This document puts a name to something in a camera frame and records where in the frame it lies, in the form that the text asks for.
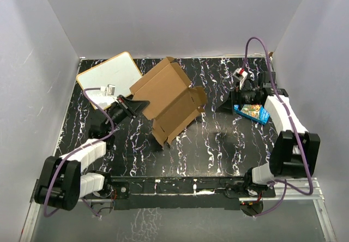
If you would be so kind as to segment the brown cardboard paper box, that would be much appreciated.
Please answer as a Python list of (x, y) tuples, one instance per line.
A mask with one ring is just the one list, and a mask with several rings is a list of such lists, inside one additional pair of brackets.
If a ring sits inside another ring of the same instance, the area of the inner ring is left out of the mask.
[(134, 100), (149, 101), (143, 115), (153, 121), (152, 135), (163, 146), (201, 113), (208, 99), (202, 86), (191, 81), (173, 57), (166, 57), (130, 87)]

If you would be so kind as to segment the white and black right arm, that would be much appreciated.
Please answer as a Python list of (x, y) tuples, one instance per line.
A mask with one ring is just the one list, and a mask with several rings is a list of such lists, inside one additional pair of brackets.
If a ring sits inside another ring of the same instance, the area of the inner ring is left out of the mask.
[(243, 68), (236, 69), (233, 77), (237, 82), (218, 110), (238, 113), (246, 105), (259, 105), (269, 114), (278, 133), (269, 161), (245, 173), (240, 184), (244, 192), (254, 197), (269, 184), (283, 183), (286, 178), (311, 180), (321, 140), (318, 134), (310, 133), (292, 111), (288, 93), (274, 83), (275, 72), (262, 72), (257, 85)]

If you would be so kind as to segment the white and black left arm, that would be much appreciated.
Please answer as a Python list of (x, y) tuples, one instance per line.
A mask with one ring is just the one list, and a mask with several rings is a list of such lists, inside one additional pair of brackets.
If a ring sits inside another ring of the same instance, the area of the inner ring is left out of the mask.
[(106, 119), (91, 125), (89, 139), (84, 144), (68, 154), (50, 156), (45, 160), (35, 188), (34, 201), (55, 210), (70, 211), (80, 198), (90, 193), (95, 192), (101, 198), (108, 197), (113, 185), (106, 180), (106, 173), (82, 172), (112, 148), (116, 125), (126, 118), (136, 118), (149, 104), (148, 100), (118, 96), (111, 107), (103, 112)]

